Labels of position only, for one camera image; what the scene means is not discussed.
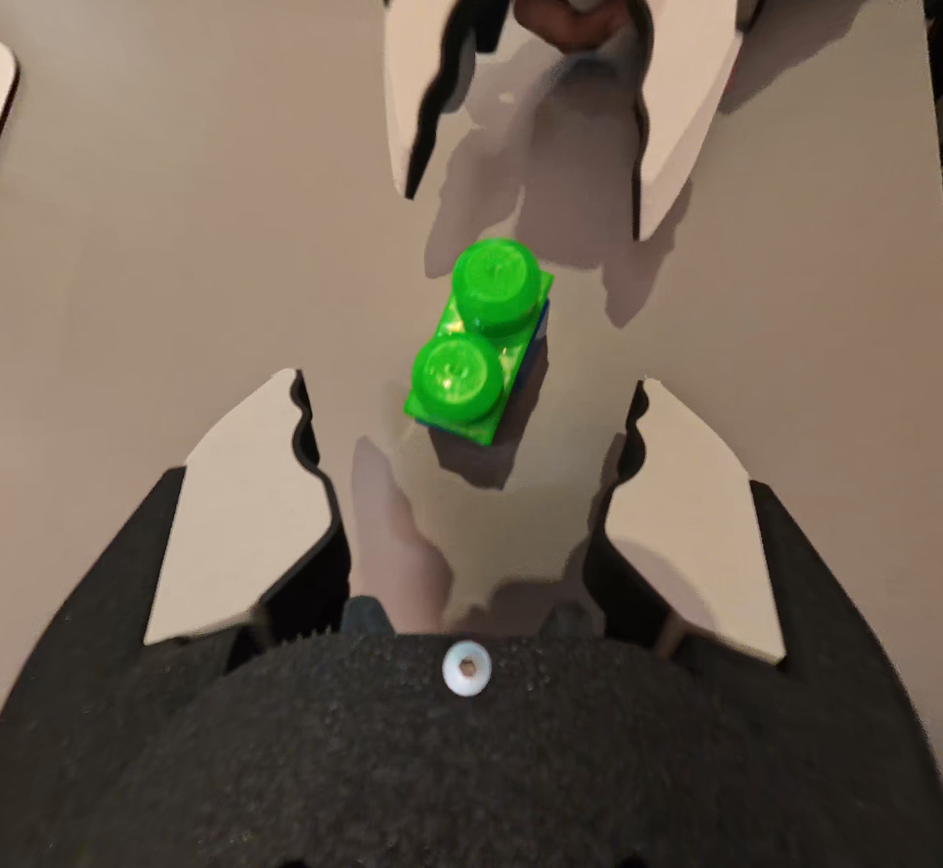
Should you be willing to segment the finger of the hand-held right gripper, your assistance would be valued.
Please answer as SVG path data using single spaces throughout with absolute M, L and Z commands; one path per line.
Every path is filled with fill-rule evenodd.
M 738 0 L 631 0 L 640 7 L 636 237 L 649 240 L 690 179 L 741 48 Z
M 477 57 L 498 48 L 510 3 L 383 0 L 388 150 L 401 196 L 416 196 L 439 121 L 461 107 Z

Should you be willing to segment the white printed instruction board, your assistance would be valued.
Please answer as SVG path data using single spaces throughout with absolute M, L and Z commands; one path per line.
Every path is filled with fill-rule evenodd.
M 6 120 L 11 110 L 20 80 L 20 64 L 14 52 L 4 43 L 0 45 L 1 61 L 1 134 L 5 130 Z

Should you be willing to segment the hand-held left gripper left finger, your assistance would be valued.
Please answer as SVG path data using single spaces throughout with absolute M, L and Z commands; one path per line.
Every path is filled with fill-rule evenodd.
M 245 397 L 184 469 L 143 643 L 242 627 L 279 643 L 337 628 L 350 549 L 302 371 Z

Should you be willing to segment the blue mega block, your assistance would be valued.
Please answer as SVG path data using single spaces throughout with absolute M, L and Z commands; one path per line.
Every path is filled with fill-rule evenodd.
M 547 335 L 549 300 L 507 334 L 474 331 L 448 299 L 433 336 L 410 372 L 404 413 L 422 426 L 492 445 L 505 414 L 522 395 Z

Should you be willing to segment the green mega block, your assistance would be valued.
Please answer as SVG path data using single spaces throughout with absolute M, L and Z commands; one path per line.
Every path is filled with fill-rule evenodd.
M 486 238 L 466 248 L 436 329 L 414 359 L 407 417 L 492 445 L 525 365 L 546 338 L 554 282 L 517 240 Z

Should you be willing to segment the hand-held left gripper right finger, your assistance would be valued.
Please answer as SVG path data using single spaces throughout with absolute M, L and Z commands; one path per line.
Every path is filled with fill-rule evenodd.
M 786 655 L 748 472 L 659 380 L 633 394 L 583 582 L 607 635 L 663 656 L 688 635 L 762 662 Z

